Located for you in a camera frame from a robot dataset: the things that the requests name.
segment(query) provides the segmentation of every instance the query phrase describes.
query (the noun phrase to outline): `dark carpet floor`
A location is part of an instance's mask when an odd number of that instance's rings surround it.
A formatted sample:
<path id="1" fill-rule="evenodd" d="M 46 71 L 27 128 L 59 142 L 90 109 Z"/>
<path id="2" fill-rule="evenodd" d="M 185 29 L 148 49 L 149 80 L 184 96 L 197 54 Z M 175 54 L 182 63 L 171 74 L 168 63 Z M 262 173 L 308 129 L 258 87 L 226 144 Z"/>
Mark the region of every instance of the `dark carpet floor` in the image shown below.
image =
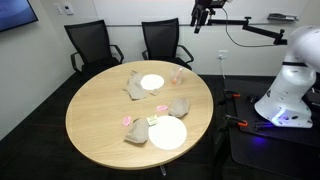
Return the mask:
<path id="1" fill-rule="evenodd" d="M 65 114 L 73 95 L 85 83 L 79 75 L 74 74 L 0 142 L 0 179 L 241 179 L 239 167 L 228 158 L 228 146 L 217 140 L 219 132 L 216 129 L 225 113 L 225 108 L 218 104 L 223 100 L 223 79 L 221 76 L 201 77 L 214 96 L 213 121 L 193 149 L 164 165 L 166 177 L 162 176 L 158 167 L 135 171 L 106 168 L 88 160 L 73 147 L 66 134 Z M 214 155 L 221 148 L 226 148 L 226 153 L 223 155 L 225 159 L 219 164 Z M 259 176 L 266 176 L 266 179 L 274 177 L 263 173 Z"/>

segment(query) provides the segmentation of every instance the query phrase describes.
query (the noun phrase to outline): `white wall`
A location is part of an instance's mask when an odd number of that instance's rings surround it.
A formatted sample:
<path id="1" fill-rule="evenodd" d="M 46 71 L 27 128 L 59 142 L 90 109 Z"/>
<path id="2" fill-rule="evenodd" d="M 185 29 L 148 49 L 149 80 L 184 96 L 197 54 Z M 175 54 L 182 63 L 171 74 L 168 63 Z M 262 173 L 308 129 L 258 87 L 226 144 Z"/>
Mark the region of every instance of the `white wall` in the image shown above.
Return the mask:
<path id="1" fill-rule="evenodd" d="M 73 16 L 57 15 L 52 3 L 63 0 L 30 0 L 39 22 L 0 33 L 0 139 L 8 134 L 72 73 L 70 54 L 74 48 L 63 25 L 98 19 L 92 0 L 68 0 Z M 310 0 L 300 21 L 287 26 L 259 26 L 287 35 L 302 25 L 320 25 L 320 1 Z M 218 50 L 228 50 L 223 61 L 225 74 L 276 75 L 281 67 L 286 47 L 241 48 L 234 45 L 223 26 L 202 27 L 200 34 L 192 27 L 181 27 L 180 44 L 195 57 L 191 64 L 199 74 L 221 74 Z M 111 43 L 118 44 L 125 62 L 141 60 L 145 50 L 141 27 L 108 27 Z M 241 30 L 229 28 L 241 44 L 270 44 L 272 40 Z"/>

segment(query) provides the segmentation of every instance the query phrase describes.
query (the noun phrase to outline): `black office chair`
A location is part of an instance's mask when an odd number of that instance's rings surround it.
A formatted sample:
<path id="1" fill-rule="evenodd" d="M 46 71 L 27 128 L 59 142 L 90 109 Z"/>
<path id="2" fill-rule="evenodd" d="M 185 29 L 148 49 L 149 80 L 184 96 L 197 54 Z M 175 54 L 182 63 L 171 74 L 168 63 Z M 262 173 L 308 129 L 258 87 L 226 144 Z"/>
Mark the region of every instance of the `black office chair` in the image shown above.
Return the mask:
<path id="1" fill-rule="evenodd" d="M 188 63 L 194 60 L 193 56 L 186 47 L 178 45 L 178 18 L 164 21 L 142 22 L 142 29 L 147 46 L 147 50 L 142 52 L 142 56 L 145 60 L 163 60 L 179 64 L 180 66 L 192 70 Z M 187 53 L 190 57 L 189 61 L 184 61 L 181 58 L 176 57 L 177 47 L 181 47 Z"/>
<path id="2" fill-rule="evenodd" d="M 123 61 L 123 54 L 117 45 L 110 45 L 109 36 L 104 20 L 64 26 L 77 52 L 71 54 L 73 69 L 91 78 L 94 75 Z M 112 56 L 110 46 L 120 55 L 120 60 Z M 83 60 L 81 71 L 77 68 L 75 55 L 79 54 Z"/>

